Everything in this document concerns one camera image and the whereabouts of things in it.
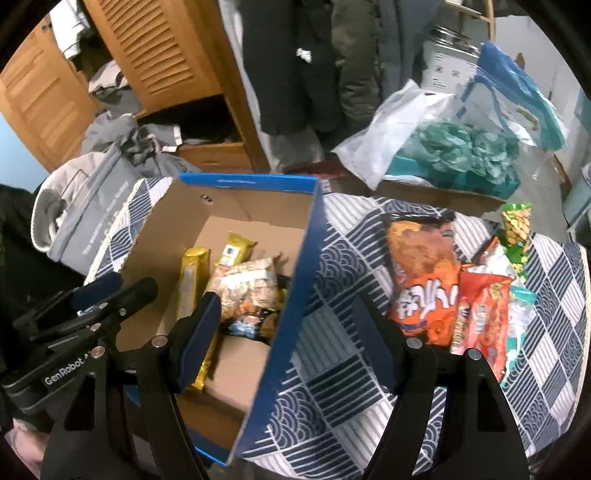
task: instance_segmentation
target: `blue plastic bag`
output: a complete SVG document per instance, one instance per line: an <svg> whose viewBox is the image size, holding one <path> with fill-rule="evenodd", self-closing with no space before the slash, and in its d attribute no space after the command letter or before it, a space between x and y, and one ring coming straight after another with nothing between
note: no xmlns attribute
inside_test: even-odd
<svg viewBox="0 0 591 480"><path fill-rule="evenodd" d="M534 81L494 43L487 41L478 70L462 93L456 117L463 123L513 132L528 144L548 150L566 146L566 130L556 109Z"/></svg>

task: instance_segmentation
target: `cardboard box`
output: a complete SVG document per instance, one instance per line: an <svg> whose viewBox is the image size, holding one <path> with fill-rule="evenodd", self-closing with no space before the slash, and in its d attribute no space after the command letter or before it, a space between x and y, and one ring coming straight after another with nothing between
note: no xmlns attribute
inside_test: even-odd
<svg viewBox="0 0 591 480"><path fill-rule="evenodd" d="M150 213L122 270L126 283L154 278L158 298L126 320L117 337L124 351L168 333L176 321L178 272L185 250L210 248L213 271L230 231L258 242L253 260L281 252L278 272L291 276L292 283L272 346L224 337L206 392L177 396L195 447L222 464L261 437L288 369L326 235L318 181L302 176L182 174ZM208 345L211 338L202 341Z"/></svg>

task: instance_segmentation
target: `wooden drawer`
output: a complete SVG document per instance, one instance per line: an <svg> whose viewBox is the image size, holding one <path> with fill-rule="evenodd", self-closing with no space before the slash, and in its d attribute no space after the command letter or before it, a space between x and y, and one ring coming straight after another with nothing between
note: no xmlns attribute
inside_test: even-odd
<svg viewBox="0 0 591 480"><path fill-rule="evenodd" d="M178 154L205 172L252 173L243 142L184 145L178 149Z"/></svg>

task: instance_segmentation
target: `orange chip bag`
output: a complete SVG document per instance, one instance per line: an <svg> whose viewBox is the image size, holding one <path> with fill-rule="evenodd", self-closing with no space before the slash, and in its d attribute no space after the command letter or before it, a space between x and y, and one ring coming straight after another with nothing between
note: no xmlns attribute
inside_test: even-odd
<svg viewBox="0 0 591 480"><path fill-rule="evenodd" d="M456 321L460 262L448 210L440 218L386 214L387 240L399 296L388 317L407 336L426 333L427 343L449 345Z"/></svg>

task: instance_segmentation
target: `patterned bedsheet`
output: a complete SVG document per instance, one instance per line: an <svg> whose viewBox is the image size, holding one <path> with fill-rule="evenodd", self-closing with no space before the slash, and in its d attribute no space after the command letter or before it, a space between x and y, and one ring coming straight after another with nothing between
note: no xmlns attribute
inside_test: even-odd
<svg viewBox="0 0 591 480"><path fill-rule="evenodd" d="M151 208L171 179L145 179L119 214L87 281L120 270ZM384 198L333 193L320 269L307 316L267 429L244 458L285 476L358 477L384 431L395 398L379 385L351 318L366 292L383 313L392 294L382 212L438 216L440 209ZM469 261L494 235L493 222L457 214L456 251ZM585 250L534 234L527 287L538 295L532 322L504 393L524 448L533 455L569 427L583 385L591 333L591 286ZM433 397L415 472L428 469L437 446L445 389Z"/></svg>

